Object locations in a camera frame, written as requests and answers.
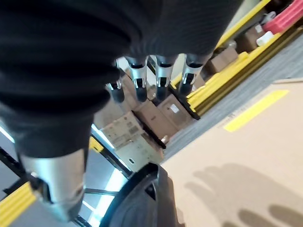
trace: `red object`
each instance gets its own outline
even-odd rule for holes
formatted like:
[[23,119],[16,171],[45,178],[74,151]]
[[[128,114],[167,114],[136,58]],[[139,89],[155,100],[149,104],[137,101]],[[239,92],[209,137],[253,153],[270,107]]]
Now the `red object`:
[[286,9],[273,20],[263,25],[264,31],[273,34],[281,33],[291,27],[303,16],[303,0],[294,0]]

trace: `white light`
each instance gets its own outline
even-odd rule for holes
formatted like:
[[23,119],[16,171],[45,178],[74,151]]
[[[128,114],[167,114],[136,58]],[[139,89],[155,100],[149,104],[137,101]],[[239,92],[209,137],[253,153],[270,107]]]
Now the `white light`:
[[90,209],[91,211],[95,212],[95,208],[93,208],[92,206],[90,206],[87,202],[85,202],[84,200],[82,201],[83,205],[85,205],[88,209]]
[[94,124],[91,125],[91,128],[104,140],[104,142],[106,142],[112,149],[115,149],[115,147],[111,144],[111,142],[106,138],[104,133],[99,129],[97,129],[97,127]]
[[[125,177],[120,173],[119,170],[114,169],[110,179],[105,187],[107,191],[119,191],[125,183]],[[93,227],[100,225],[100,219],[104,217],[110,203],[114,199],[111,195],[102,195],[95,211],[90,215],[88,223]]]
[[8,138],[12,143],[15,143],[14,138],[12,138],[11,135],[9,135],[9,134],[4,130],[4,128],[2,128],[1,126],[0,126],[0,132],[1,132],[6,138]]

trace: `cardboard box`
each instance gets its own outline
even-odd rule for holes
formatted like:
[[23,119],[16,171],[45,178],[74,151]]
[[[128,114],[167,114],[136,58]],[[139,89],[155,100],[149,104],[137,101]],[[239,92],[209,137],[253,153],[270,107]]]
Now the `cardboard box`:
[[152,101],[156,98],[156,85],[152,85],[147,88],[147,98],[148,100]]
[[144,133],[132,112],[113,121],[101,131],[116,149]]
[[302,96],[302,79],[278,81],[162,165],[179,222],[302,226]]
[[233,61],[237,60],[237,58],[238,58],[238,53],[236,52],[236,50],[234,48],[229,46],[228,48],[223,50],[221,53],[219,53],[217,56],[210,59],[206,63],[205,68],[208,72],[215,74],[215,73],[222,71]]
[[122,77],[121,82],[123,89],[126,88],[130,93],[130,95],[132,96],[132,98],[137,101],[137,94],[136,94],[136,89],[134,88],[134,83],[127,73]]
[[165,115],[149,100],[135,109],[134,112],[159,139],[165,136],[170,138],[178,131]]
[[161,102],[158,108],[178,130],[192,122],[192,117],[173,94]]
[[202,79],[202,76],[197,75],[191,91],[196,91],[199,87],[202,87],[204,85],[205,85],[205,81]]
[[94,124],[98,129],[102,129],[141,104],[137,98],[134,97],[134,93],[129,89],[129,85],[132,84],[131,79],[125,75],[122,82],[125,97],[124,102],[116,103],[112,96],[110,97],[109,102],[100,111],[95,113]]
[[245,33],[239,35],[235,38],[235,41],[237,43],[237,52],[251,52],[255,50],[258,45],[256,43],[256,40],[260,38],[262,35],[264,35],[265,32],[262,28],[262,26],[257,23],[250,29],[248,29]]
[[163,160],[162,149],[147,134],[143,134],[115,153],[134,172],[149,162],[160,163]]

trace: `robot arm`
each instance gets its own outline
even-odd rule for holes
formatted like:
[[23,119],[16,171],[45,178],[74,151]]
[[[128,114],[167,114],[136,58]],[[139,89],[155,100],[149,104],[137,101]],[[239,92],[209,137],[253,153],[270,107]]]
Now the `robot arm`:
[[[72,220],[79,212],[93,114],[109,99],[105,84],[119,80],[112,62],[121,56],[144,61],[139,56],[158,55],[157,85],[166,87],[171,66],[164,67],[167,62],[160,56],[207,56],[240,3],[1,2],[0,117],[33,191],[58,219]],[[194,78],[204,63],[197,59],[197,67],[186,62],[194,70],[185,70],[183,84],[192,84],[191,74]],[[130,58],[129,63],[143,101],[145,65],[137,68]]]

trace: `concrete floor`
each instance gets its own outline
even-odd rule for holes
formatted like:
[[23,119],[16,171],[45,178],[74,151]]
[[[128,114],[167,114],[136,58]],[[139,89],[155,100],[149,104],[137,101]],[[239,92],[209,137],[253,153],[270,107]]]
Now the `concrete floor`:
[[281,50],[271,60],[218,102],[199,121],[178,132],[167,145],[168,159],[223,118],[241,107],[273,81],[303,77],[303,35]]

